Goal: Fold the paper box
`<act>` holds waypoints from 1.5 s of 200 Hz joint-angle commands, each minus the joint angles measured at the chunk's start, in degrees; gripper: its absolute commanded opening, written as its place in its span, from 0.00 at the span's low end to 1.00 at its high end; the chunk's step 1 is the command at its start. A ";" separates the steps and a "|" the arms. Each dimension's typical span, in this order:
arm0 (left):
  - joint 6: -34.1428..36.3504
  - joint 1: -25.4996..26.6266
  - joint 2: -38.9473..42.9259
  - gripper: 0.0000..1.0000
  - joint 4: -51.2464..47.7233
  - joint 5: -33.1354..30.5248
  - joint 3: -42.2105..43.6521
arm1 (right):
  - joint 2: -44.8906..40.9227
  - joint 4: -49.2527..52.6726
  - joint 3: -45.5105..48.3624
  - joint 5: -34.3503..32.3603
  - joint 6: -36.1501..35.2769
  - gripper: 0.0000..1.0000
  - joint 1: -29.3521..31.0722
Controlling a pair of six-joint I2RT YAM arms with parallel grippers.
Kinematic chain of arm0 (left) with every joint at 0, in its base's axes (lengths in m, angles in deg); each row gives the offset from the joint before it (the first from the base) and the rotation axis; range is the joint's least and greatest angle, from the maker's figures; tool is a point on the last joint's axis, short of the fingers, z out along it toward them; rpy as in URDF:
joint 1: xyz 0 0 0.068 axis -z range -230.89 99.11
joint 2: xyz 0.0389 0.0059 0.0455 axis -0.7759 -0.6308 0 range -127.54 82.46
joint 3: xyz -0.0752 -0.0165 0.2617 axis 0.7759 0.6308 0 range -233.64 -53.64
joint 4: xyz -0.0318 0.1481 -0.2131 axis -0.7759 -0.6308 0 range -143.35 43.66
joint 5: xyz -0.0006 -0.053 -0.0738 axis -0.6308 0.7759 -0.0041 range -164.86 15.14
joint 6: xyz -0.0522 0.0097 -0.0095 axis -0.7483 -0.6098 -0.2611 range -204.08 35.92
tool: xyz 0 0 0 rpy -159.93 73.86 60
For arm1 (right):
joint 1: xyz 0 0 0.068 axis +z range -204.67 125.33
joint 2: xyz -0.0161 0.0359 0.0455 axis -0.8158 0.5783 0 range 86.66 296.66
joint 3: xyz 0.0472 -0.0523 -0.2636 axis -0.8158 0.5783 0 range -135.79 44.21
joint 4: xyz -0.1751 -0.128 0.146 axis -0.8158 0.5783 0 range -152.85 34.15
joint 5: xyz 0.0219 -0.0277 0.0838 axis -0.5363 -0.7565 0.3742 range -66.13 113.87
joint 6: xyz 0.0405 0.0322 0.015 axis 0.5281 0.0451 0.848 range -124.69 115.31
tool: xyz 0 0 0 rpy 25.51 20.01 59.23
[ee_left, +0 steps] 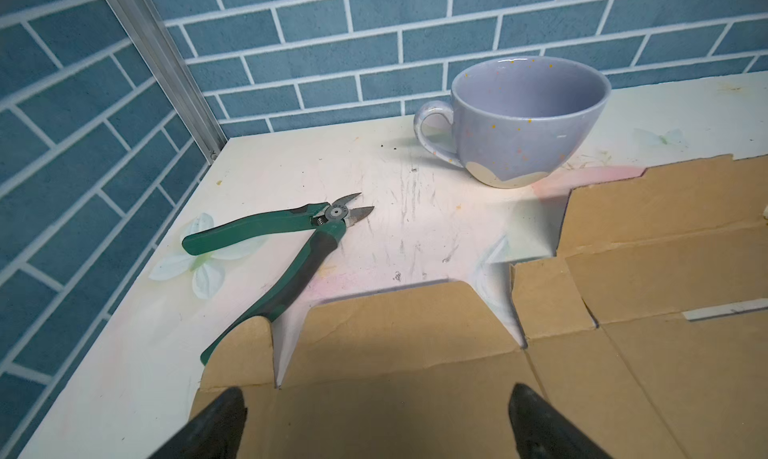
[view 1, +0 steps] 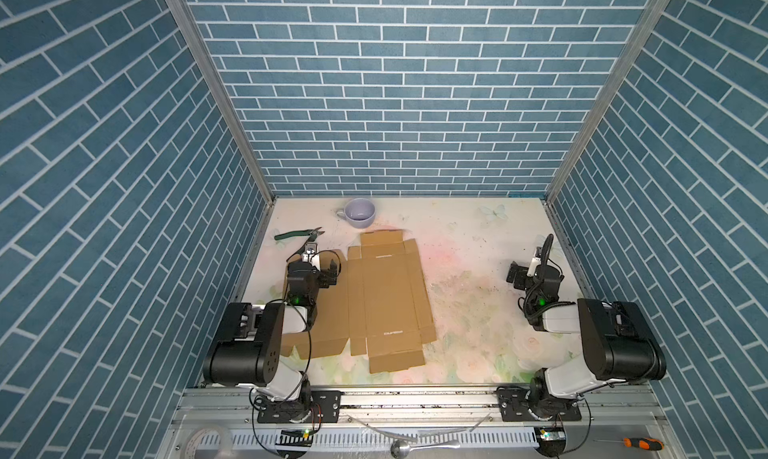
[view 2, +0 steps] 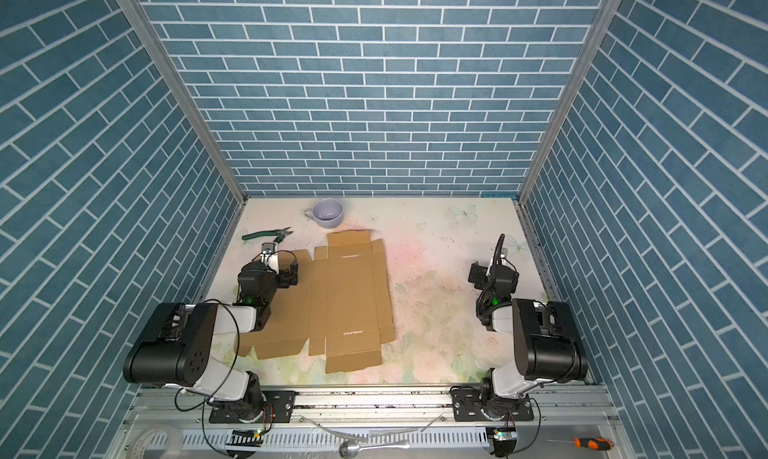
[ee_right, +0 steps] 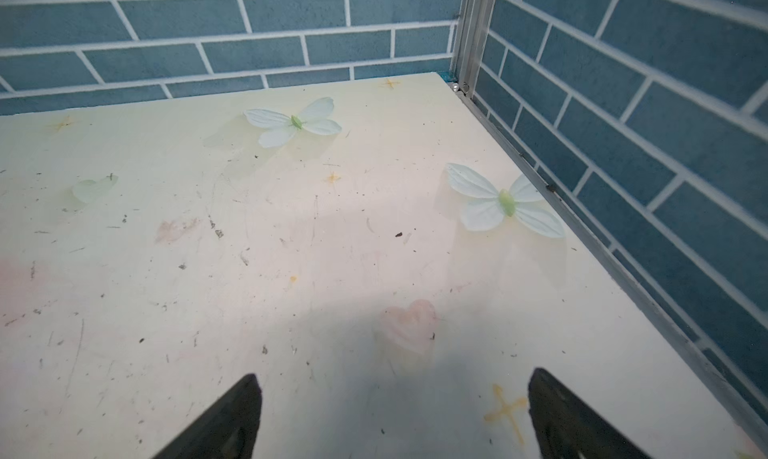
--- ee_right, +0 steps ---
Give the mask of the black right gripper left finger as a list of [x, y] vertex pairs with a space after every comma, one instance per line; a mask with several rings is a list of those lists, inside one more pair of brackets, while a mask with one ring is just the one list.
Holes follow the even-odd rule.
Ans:
[[257, 377], [246, 374], [154, 459], [251, 458], [261, 409], [262, 390]]

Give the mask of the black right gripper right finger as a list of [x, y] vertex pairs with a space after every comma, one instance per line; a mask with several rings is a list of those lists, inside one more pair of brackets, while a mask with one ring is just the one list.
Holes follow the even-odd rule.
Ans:
[[533, 371], [528, 399], [543, 458], [649, 459], [648, 454], [543, 368]]

